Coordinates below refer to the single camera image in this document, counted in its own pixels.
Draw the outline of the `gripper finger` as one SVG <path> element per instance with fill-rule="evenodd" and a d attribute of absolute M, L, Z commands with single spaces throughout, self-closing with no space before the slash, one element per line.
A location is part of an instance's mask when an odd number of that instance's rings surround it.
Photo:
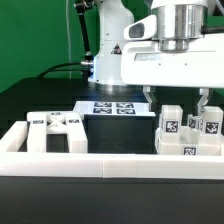
<path fill-rule="evenodd" d="M 149 110 L 151 112 L 155 111 L 156 108 L 156 97 L 154 95 L 155 88 L 150 86 L 144 86 L 143 87 L 143 94 L 148 102 Z"/>
<path fill-rule="evenodd" d="M 200 88 L 199 89 L 200 99 L 197 103 L 197 114 L 201 115 L 204 110 L 204 106 L 208 103 L 210 97 L 210 89 L 209 88 Z"/>

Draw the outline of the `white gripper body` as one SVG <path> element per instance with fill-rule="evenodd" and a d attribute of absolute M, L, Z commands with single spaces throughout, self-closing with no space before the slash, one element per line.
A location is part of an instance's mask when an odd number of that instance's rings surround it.
<path fill-rule="evenodd" d="M 129 85 L 224 88 L 224 35 L 193 40 L 185 52 L 162 52 L 156 41 L 128 43 L 121 78 Z"/>

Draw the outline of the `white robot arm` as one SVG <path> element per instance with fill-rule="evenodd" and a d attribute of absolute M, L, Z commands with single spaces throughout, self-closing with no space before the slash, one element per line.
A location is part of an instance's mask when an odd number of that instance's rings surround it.
<path fill-rule="evenodd" d="M 224 27 L 208 27 L 206 19 L 219 0 L 144 0 L 151 14 L 135 21 L 121 0 L 81 0 L 75 4 L 85 31 L 84 13 L 97 7 L 100 50 L 93 56 L 84 37 L 89 82 L 111 90 L 141 86 L 149 104 L 153 89 L 194 87 L 200 90 L 197 110 L 210 90 L 224 88 Z"/>

